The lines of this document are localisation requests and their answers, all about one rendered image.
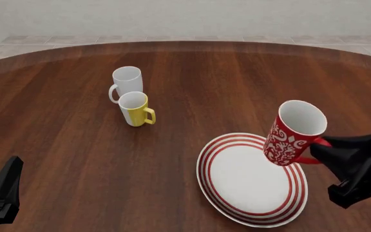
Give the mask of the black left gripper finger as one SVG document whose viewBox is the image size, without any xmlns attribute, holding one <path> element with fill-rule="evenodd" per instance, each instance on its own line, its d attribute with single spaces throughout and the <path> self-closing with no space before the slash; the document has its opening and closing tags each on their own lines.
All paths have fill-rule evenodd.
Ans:
<svg viewBox="0 0 371 232">
<path fill-rule="evenodd" d="M 12 156 L 0 171 L 0 204 L 20 204 L 19 181 L 23 164 L 18 156 Z"/>
</svg>

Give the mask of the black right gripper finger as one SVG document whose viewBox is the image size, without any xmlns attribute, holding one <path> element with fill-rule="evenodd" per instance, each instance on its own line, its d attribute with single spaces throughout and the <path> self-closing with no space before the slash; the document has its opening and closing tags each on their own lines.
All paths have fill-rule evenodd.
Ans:
<svg viewBox="0 0 371 232">
<path fill-rule="evenodd" d="M 371 150 L 371 135 L 359 135 L 353 137 L 324 136 L 326 142 L 320 144 L 320 150 Z"/>
<path fill-rule="evenodd" d="M 370 166 L 366 165 L 366 147 L 366 144 L 349 148 L 312 144 L 310 154 L 326 166 L 339 181 L 368 181 Z"/>
</svg>

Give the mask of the red mug with white pattern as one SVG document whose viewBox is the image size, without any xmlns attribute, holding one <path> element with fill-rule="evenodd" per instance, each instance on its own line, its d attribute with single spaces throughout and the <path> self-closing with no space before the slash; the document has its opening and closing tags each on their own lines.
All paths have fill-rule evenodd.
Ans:
<svg viewBox="0 0 371 232">
<path fill-rule="evenodd" d="M 286 101 L 278 108 L 263 154 L 278 166 L 320 164 L 318 160 L 302 157 L 301 154 L 313 142 L 331 146 L 321 137 L 326 128 L 327 118 L 319 108 L 301 100 Z"/>
</svg>

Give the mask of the white plate with red rings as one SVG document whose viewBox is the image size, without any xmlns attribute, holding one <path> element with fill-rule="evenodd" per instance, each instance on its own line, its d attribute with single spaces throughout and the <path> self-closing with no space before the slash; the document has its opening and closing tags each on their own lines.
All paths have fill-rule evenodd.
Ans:
<svg viewBox="0 0 371 232">
<path fill-rule="evenodd" d="M 265 137 L 228 133 L 202 148 L 196 177 L 221 214 L 249 227 L 279 227 L 304 210 L 309 188 L 299 164 L 277 166 L 263 154 Z"/>
</svg>

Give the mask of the yellow and white mug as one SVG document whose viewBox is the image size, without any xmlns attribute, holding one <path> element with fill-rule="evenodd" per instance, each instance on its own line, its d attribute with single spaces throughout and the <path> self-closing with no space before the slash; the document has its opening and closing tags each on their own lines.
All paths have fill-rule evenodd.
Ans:
<svg viewBox="0 0 371 232">
<path fill-rule="evenodd" d="M 143 92 L 128 92 L 120 97 L 119 107 L 132 127 L 156 123 L 155 111 L 148 108 L 148 96 Z"/>
</svg>

